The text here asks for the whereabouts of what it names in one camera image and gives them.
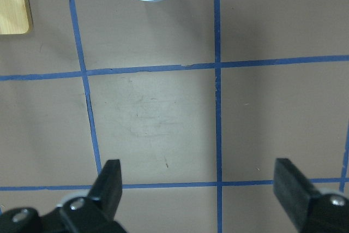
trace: wooden block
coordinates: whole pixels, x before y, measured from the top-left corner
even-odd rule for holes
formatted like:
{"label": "wooden block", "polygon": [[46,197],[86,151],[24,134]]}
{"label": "wooden block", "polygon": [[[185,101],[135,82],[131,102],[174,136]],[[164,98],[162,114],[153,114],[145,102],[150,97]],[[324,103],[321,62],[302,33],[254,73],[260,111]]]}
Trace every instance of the wooden block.
{"label": "wooden block", "polygon": [[25,34],[31,28],[28,0],[0,0],[0,34]]}

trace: metal bolt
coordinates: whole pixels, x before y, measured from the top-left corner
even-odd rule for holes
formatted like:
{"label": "metal bolt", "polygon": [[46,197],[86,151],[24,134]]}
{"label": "metal bolt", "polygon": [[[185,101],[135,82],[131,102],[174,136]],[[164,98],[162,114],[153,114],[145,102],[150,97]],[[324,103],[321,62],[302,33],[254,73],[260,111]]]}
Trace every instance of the metal bolt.
{"label": "metal bolt", "polygon": [[333,195],[329,199],[331,203],[335,206],[344,206],[345,205],[345,199],[338,195]]}
{"label": "metal bolt", "polygon": [[13,216],[12,221],[18,223],[28,217],[29,211],[27,209],[22,209],[21,212]]}
{"label": "metal bolt", "polygon": [[81,208],[83,206],[84,203],[85,203],[84,199],[79,198],[70,204],[70,209],[71,210],[78,210],[79,208]]}

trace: wood grain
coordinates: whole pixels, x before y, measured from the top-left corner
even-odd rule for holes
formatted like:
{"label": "wood grain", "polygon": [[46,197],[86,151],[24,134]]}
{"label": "wood grain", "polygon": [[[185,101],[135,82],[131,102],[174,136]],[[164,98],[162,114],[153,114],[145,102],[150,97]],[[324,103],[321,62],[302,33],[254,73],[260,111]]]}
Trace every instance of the wood grain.
{"label": "wood grain", "polygon": [[0,34],[25,34],[31,28],[28,0],[0,0]]}

